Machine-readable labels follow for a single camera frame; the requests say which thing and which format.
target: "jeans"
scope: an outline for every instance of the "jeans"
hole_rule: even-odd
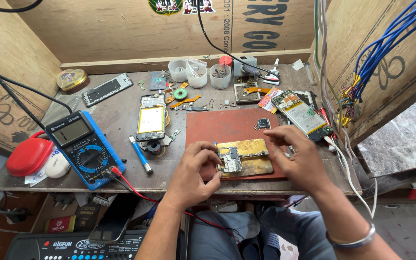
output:
[[[335,252],[325,237],[326,228],[320,212],[300,212],[269,207],[255,216],[252,212],[216,213],[201,211],[197,216],[228,229],[240,241],[259,234],[260,223],[298,247],[300,260],[336,260]],[[190,231],[189,260],[241,260],[238,241],[221,228],[196,219]]]

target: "blue multimeter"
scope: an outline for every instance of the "blue multimeter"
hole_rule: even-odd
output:
[[[76,111],[46,126],[49,138],[90,190],[109,182],[104,170],[125,167],[109,141],[86,111]]]

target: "blue screwdriver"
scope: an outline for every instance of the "blue screwdriver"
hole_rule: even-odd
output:
[[[139,145],[136,142],[136,139],[134,138],[134,136],[130,136],[130,141],[134,146],[134,150],[136,150],[137,155],[139,156],[139,159],[141,159],[142,165],[144,166],[144,168],[146,169],[147,174],[152,174],[153,170],[152,168],[150,168],[149,163],[147,162],[146,157],[144,156],[144,154],[141,151],[141,148],[139,147]]]

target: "wooden table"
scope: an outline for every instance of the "wooden table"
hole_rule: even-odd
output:
[[[263,67],[272,69],[274,66],[268,65]],[[281,82],[278,88],[281,90],[313,91],[318,95],[316,101],[317,104],[320,105],[321,102],[318,87],[310,82],[306,73],[306,68],[296,71],[289,64],[281,64],[278,66],[278,70],[281,75]],[[182,132],[177,135],[176,140],[166,148],[166,153],[162,157],[155,158],[148,153],[144,153],[149,160],[149,164],[154,169],[154,173],[151,176],[147,176],[128,137],[136,134],[140,97],[145,94],[156,92],[148,90],[150,72],[128,73],[128,75],[134,82],[133,86],[91,108],[86,108],[84,102],[80,101],[77,109],[90,111],[92,117],[99,125],[102,132],[106,134],[107,139],[118,155],[122,159],[128,160],[125,164],[126,171],[124,175],[136,190],[139,192],[165,192],[173,172],[176,169],[176,165],[184,152],[185,135],[187,134],[185,132],[186,114],[204,112],[189,112],[182,110],[176,113],[168,108],[171,123],[166,128],[166,134],[171,135],[176,129],[181,129]],[[117,74],[90,76],[91,82],[88,88],[98,86],[115,76],[117,76]],[[145,82],[144,86],[146,87],[146,90],[142,91],[141,88],[139,88],[137,85],[137,81],[139,80]],[[191,87],[187,87],[187,89],[190,96],[196,96],[197,94],[201,95],[201,98],[195,102],[195,106],[203,106],[208,104],[210,99],[214,99],[214,110],[218,110],[219,104],[224,103],[224,100],[226,99],[235,102],[233,83],[226,89],[218,90],[211,87],[208,80],[208,84],[202,89],[193,89]],[[238,105],[237,107],[226,109],[246,109],[256,107],[258,107],[256,104],[249,104]],[[279,118],[279,123],[281,125],[286,124],[282,118]],[[353,195],[354,193],[345,178],[345,173],[340,170],[340,163],[335,154],[328,151],[328,146],[325,142],[319,142],[318,151],[331,180],[346,194]],[[356,190],[361,193],[361,187],[354,172],[352,172],[352,180]],[[0,191],[90,192],[73,170],[70,170],[66,176],[59,179],[46,178],[35,186],[30,187],[28,184],[24,184],[24,178],[16,178],[8,175],[5,167],[0,170]],[[95,191],[128,192],[115,182],[107,183]],[[286,179],[275,179],[223,181],[216,194],[301,195],[305,193]]]

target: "white plastic cup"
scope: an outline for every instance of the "white plastic cup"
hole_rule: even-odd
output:
[[[187,74],[185,73],[185,66],[187,65],[186,59],[176,59],[168,63],[171,77],[176,82],[184,82],[187,80]]]
[[[227,76],[225,78],[216,78],[213,77],[215,69],[218,71],[224,70],[224,64],[216,64],[209,69],[209,79],[211,81],[211,86],[216,89],[225,89],[231,84],[231,67],[226,65]]]
[[[197,72],[201,74],[200,77],[198,78],[192,78],[191,77],[191,71],[190,69],[186,69],[185,72],[187,74],[187,80],[188,80],[188,85],[193,87],[193,88],[202,88],[204,87],[207,83],[208,83],[208,75],[207,75],[207,68],[206,67],[201,67],[199,65],[191,65],[192,68],[194,67],[198,67]]]

